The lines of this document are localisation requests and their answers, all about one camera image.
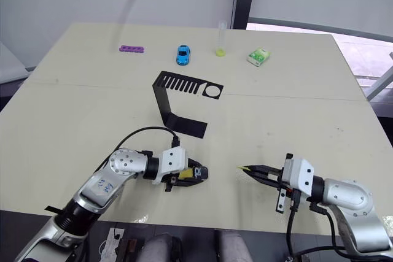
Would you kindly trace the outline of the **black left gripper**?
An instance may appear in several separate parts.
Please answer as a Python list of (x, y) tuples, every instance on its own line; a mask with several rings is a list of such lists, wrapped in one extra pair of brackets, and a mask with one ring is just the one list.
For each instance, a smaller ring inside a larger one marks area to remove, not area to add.
[[(191, 158), (188, 158), (187, 165), (189, 168), (202, 167), (202, 164)], [(204, 182), (203, 179), (179, 179), (178, 176), (179, 174), (168, 174), (164, 176), (165, 192), (171, 192), (173, 187), (191, 187)]]

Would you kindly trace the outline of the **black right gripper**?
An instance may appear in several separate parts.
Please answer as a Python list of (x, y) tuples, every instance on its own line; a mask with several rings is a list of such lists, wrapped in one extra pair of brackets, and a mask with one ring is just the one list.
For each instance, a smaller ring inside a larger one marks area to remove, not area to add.
[(278, 169), (266, 165), (248, 165), (246, 169), (250, 171), (249, 176), (259, 183), (275, 187), (278, 190), (276, 212), (283, 213), (286, 199), (292, 197), (292, 189), (282, 180), (284, 168)]

